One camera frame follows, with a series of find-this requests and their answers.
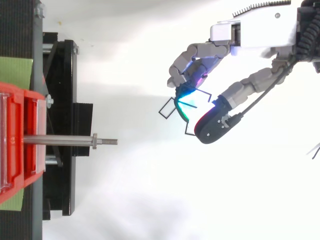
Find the transparent plastic object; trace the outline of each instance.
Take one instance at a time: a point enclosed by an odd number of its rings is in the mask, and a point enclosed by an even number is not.
[[[47,134],[47,102],[36,100],[36,134]],[[35,173],[46,170],[46,145],[36,145]]]
[[[10,187],[7,172],[7,100],[10,94],[0,93],[0,193]]]

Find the black frame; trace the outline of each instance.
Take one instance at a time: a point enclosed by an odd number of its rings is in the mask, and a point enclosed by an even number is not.
[[[77,45],[72,40],[58,41],[58,34],[43,33],[43,43],[51,44],[43,53],[43,73],[54,104],[48,109],[47,133],[91,135],[93,104],[77,103]],[[51,210],[63,216],[75,211],[76,157],[89,156],[89,147],[47,146],[47,155],[55,155],[58,165],[47,165],[43,174],[43,220]]]

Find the white background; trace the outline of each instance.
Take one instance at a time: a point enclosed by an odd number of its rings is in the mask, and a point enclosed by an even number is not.
[[[297,65],[214,144],[184,135],[177,112],[158,114],[174,95],[166,84],[176,57],[251,1],[43,3],[43,30],[79,45],[77,101],[94,104],[92,133],[119,139],[77,159],[75,212],[52,212],[43,239],[320,239],[320,156],[306,156],[320,142],[320,76],[311,63]],[[270,64],[227,57],[202,89],[217,96]]]

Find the screw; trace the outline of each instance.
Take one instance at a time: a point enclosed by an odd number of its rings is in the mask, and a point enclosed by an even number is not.
[[[35,6],[34,15],[39,19],[45,18],[45,8],[46,6],[43,3],[39,3]]]
[[[75,55],[79,55],[79,47],[75,46],[74,49],[73,49],[73,52],[74,52]]]
[[[46,99],[46,107],[50,109],[51,105],[54,104],[55,101],[51,98],[50,94],[48,94],[45,99]]]

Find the robotic hand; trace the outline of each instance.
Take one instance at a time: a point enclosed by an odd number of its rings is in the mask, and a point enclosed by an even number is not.
[[[275,56],[271,68],[261,69],[221,93],[212,102],[214,107],[197,122],[195,135],[202,143],[210,144],[238,124],[275,85],[283,83],[297,62],[313,62],[319,73],[319,42],[317,1],[305,0],[298,9],[289,0],[253,4],[235,12],[233,19],[213,25],[208,42],[191,44],[170,67],[167,86],[176,89],[175,107],[188,122],[179,99],[199,88],[223,58],[246,51],[259,53],[262,58]],[[262,95],[243,112],[228,114],[254,93]]]

